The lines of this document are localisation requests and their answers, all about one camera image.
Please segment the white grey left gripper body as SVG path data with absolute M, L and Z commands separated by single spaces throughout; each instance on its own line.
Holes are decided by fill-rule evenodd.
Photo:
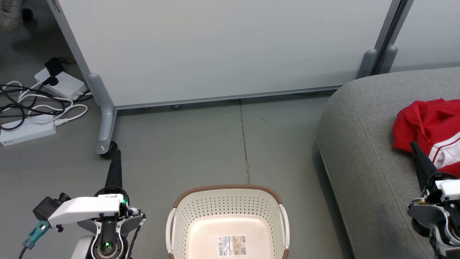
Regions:
M 129 259 L 145 213 L 132 207 L 120 187 L 106 187 L 93 197 L 66 200 L 49 216 L 51 228 L 77 223 L 91 234 L 79 239 L 73 259 Z

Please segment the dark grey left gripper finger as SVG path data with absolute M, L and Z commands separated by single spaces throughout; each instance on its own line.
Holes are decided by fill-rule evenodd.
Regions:
M 110 159 L 108 175 L 106 177 L 105 187 L 122 188 L 122 165 L 121 151 L 115 142 L 110 142 L 109 149 L 105 153 L 105 159 Z

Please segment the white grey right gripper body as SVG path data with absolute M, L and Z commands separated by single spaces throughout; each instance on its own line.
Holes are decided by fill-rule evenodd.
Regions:
M 460 257 L 460 180 L 447 173 L 429 177 L 421 197 L 408 204 L 413 230 L 428 238 L 437 259 Z

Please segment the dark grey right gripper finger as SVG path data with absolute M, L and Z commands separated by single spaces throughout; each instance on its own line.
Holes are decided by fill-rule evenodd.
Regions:
M 438 174 L 438 170 L 430 158 L 422 151 L 416 141 L 412 141 L 410 143 L 410 147 L 412 149 L 412 156 L 419 189 L 420 191 L 423 191 L 429 178 L 435 174 Z

